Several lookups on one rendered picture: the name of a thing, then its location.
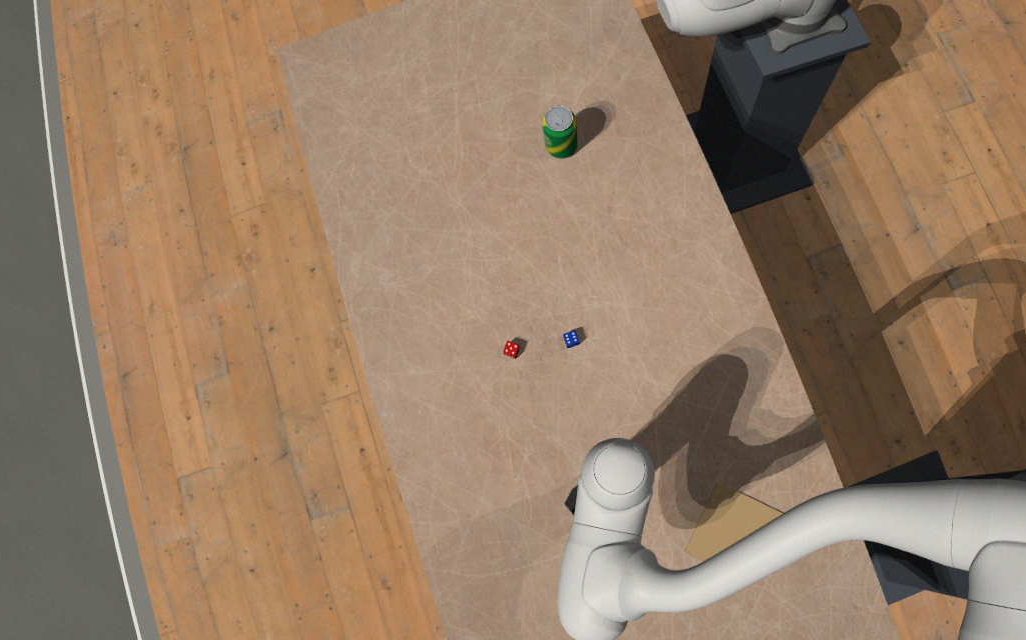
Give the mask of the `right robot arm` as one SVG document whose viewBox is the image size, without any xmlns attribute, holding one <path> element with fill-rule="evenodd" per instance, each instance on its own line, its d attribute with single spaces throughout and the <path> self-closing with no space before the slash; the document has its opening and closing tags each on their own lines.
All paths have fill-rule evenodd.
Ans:
<svg viewBox="0 0 1026 640">
<path fill-rule="evenodd" d="M 667 28 L 690 38 L 710 38 L 760 23 L 775 55 L 842 33 L 846 22 L 834 10 L 834 1 L 656 0 Z"/>
</svg>

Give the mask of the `green soda can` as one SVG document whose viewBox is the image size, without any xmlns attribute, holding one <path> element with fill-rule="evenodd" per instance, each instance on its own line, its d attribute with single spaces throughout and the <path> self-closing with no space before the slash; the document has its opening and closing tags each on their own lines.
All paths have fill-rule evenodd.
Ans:
<svg viewBox="0 0 1026 640">
<path fill-rule="evenodd" d="M 548 153 L 558 159 L 570 157 L 578 146 L 573 111 L 564 106 L 554 106 L 544 116 L 543 133 Z"/>
</svg>

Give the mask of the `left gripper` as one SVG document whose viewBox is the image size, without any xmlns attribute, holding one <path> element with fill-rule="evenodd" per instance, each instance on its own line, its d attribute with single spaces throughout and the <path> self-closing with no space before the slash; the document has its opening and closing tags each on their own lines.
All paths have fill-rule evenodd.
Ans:
<svg viewBox="0 0 1026 640">
<path fill-rule="evenodd" d="M 573 490 L 571 490 L 571 492 L 570 492 L 570 494 L 568 496 L 568 499 L 566 499 L 564 502 L 564 504 L 566 505 L 566 507 L 568 507 L 568 509 L 570 510 L 570 512 L 573 513 L 573 515 L 574 515 L 574 512 L 575 512 L 575 498 L 577 498 L 577 488 L 578 488 L 578 485 L 577 485 L 577 487 L 573 488 Z"/>
</svg>

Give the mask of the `tan square mat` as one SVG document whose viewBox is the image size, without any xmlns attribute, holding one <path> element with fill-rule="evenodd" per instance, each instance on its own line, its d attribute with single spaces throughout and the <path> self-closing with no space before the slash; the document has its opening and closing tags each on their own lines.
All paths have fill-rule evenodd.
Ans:
<svg viewBox="0 0 1026 640">
<path fill-rule="evenodd" d="M 685 551 L 705 562 L 782 514 L 717 482 Z"/>
</svg>

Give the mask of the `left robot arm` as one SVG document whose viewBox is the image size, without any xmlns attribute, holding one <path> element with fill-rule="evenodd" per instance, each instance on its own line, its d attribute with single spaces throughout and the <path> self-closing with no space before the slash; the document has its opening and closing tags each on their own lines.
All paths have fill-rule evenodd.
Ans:
<svg viewBox="0 0 1026 640">
<path fill-rule="evenodd" d="M 625 438 L 583 459 L 558 577 L 558 618 L 575 640 L 615 640 L 647 612 L 705 607 L 849 539 L 969 571 L 958 640 L 1026 640 L 1026 474 L 817 494 L 688 570 L 667 570 L 641 545 L 654 477 L 648 452 Z"/>
</svg>

